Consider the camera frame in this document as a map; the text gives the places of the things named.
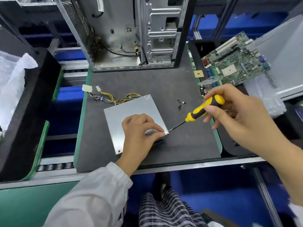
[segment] clear plastic wrap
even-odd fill
[[[286,112],[285,104],[282,99],[276,96],[264,74],[246,80],[244,82],[244,87],[250,96],[255,96],[262,100],[272,118],[276,118]]]
[[[0,126],[3,134],[24,91],[24,69],[37,66],[37,62],[27,53],[23,57],[16,57],[0,51]]]

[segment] wire bundle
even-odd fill
[[[127,102],[129,100],[132,100],[132,99],[137,99],[137,98],[140,98],[141,95],[137,94],[137,93],[134,93],[134,92],[131,92],[129,94],[127,94],[125,96],[125,98],[123,99],[119,99],[119,100],[114,100],[113,96],[110,94],[110,93],[106,93],[106,92],[102,92],[102,91],[99,91],[101,94],[103,95],[107,95],[110,97],[110,99],[107,99],[103,96],[99,96],[99,95],[96,95],[96,94],[93,94],[91,92],[86,92],[88,95],[90,95],[91,97],[93,97],[95,100],[101,100],[105,103],[111,103],[111,104],[114,104],[114,105],[118,105],[118,104],[121,104],[121,103],[124,103],[124,102]]]

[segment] checkered fabric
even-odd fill
[[[172,188],[165,189],[161,202],[146,193],[139,210],[139,227],[207,227],[199,213],[193,211]]]

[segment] green circuit board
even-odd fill
[[[241,32],[203,57],[208,77],[220,77],[216,85],[236,86],[262,73],[267,74],[270,67],[263,56],[255,47],[246,48],[251,42],[253,40]]]

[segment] black work mat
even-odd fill
[[[122,99],[130,92],[142,96],[151,94],[168,130],[184,121],[187,113],[201,104],[199,86],[186,50],[177,69],[92,73],[90,85],[93,93],[98,85],[115,99]],[[178,99],[186,102],[180,111]],[[93,171],[119,158],[104,114],[104,109],[111,106],[88,96],[77,172]],[[198,119],[173,130],[165,142],[152,148],[142,166],[180,165],[220,157],[210,123]]]

